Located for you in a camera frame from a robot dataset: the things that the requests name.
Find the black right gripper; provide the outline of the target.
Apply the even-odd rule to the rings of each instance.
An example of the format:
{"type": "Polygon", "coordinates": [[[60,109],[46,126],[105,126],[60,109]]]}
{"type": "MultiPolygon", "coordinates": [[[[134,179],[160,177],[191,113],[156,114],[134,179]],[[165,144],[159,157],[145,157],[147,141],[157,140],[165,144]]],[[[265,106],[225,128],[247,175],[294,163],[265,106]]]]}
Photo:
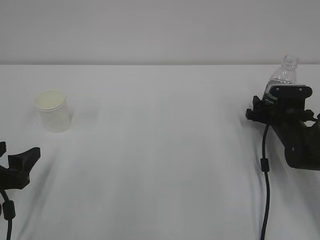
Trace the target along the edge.
{"type": "Polygon", "coordinates": [[[320,169],[320,119],[305,109],[304,99],[280,98],[277,102],[253,96],[248,120],[272,127],[284,146],[286,163],[294,169],[320,169]]]}

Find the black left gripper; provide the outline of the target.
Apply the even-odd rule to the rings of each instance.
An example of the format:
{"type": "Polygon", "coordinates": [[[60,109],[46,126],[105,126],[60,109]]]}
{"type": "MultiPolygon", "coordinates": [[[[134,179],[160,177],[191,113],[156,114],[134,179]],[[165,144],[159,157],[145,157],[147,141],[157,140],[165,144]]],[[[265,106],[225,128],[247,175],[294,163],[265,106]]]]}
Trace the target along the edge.
{"type": "MultiPolygon", "coordinates": [[[[6,153],[6,142],[0,142],[0,157],[6,153]]],[[[22,190],[30,183],[30,171],[41,157],[41,149],[33,147],[23,153],[8,155],[9,168],[0,166],[0,188],[22,190]]]]}

